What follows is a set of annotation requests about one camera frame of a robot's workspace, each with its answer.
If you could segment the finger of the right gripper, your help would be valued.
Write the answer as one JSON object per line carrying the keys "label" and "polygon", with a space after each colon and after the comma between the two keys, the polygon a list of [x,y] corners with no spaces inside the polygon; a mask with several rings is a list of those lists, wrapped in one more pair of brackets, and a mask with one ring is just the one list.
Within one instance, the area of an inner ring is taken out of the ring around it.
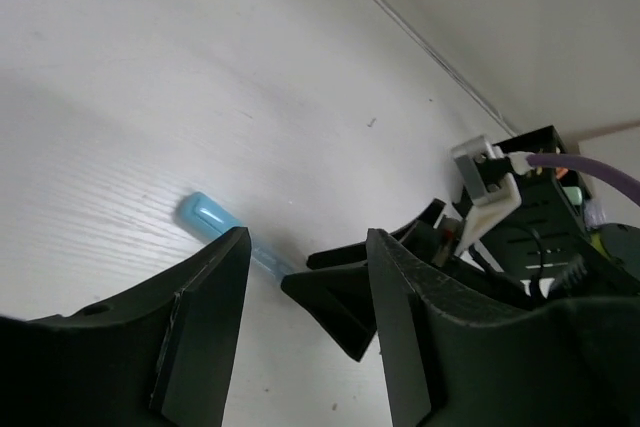
{"label": "finger of the right gripper", "polygon": [[363,358],[376,333],[366,266],[295,273],[285,276],[280,287],[347,356],[356,362]]}

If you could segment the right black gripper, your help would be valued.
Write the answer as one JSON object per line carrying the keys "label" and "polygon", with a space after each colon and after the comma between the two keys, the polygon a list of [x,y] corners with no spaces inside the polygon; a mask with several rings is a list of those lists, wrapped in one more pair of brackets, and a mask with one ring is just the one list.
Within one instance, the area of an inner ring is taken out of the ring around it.
{"label": "right black gripper", "polygon": [[[506,220],[472,243],[474,267],[454,249],[460,222],[443,218],[445,202],[434,199],[391,236],[419,259],[488,296],[520,308],[536,301],[639,295],[639,229],[608,223],[587,229],[574,222]],[[311,254],[318,270],[366,260],[365,242]]]}

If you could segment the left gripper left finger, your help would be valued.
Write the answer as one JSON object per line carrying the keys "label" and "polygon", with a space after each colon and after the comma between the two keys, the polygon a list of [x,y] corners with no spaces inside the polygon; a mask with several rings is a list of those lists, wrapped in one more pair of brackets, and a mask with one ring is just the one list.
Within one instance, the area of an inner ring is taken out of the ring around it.
{"label": "left gripper left finger", "polygon": [[1,321],[5,426],[218,426],[249,268],[235,227],[185,261],[64,317]]}

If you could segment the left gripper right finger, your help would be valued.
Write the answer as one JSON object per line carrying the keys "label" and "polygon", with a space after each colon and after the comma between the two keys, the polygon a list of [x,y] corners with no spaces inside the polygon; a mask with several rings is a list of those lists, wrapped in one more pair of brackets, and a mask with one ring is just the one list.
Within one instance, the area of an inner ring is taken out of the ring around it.
{"label": "left gripper right finger", "polygon": [[381,229],[366,240],[396,426],[635,426],[639,302],[526,311],[422,262]]}

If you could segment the blue highlighter pen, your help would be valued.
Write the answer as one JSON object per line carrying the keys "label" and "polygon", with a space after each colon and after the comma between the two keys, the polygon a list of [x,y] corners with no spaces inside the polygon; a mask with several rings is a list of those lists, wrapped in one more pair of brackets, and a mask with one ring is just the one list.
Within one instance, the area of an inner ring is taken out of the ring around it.
{"label": "blue highlighter pen", "polygon": [[[206,242],[212,242],[227,231],[244,224],[220,204],[202,192],[184,197],[175,210],[175,218],[185,231]],[[298,268],[259,238],[251,240],[252,260],[267,271],[277,283]]]}

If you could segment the orange highlighter pen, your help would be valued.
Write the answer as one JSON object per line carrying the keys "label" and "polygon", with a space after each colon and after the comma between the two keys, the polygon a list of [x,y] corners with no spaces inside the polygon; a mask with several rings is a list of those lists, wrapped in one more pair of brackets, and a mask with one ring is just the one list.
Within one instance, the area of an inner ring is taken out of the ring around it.
{"label": "orange highlighter pen", "polygon": [[555,172],[555,177],[557,180],[562,179],[569,172],[566,168],[558,168]]}

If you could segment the green highlighter pen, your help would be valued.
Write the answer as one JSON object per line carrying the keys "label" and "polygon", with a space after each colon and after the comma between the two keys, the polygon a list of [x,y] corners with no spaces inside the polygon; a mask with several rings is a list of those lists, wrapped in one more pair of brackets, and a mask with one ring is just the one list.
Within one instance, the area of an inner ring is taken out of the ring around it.
{"label": "green highlighter pen", "polygon": [[564,187],[563,191],[573,206],[581,206],[584,202],[583,192],[580,187]]}

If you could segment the clear jar of paper clips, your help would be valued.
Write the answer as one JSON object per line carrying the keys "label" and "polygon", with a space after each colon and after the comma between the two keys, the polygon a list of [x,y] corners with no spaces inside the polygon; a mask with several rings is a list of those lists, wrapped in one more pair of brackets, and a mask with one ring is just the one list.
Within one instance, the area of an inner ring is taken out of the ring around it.
{"label": "clear jar of paper clips", "polygon": [[584,223],[587,229],[596,229],[606,222],[606,212],[598,198],[589,199],[584,203]]}

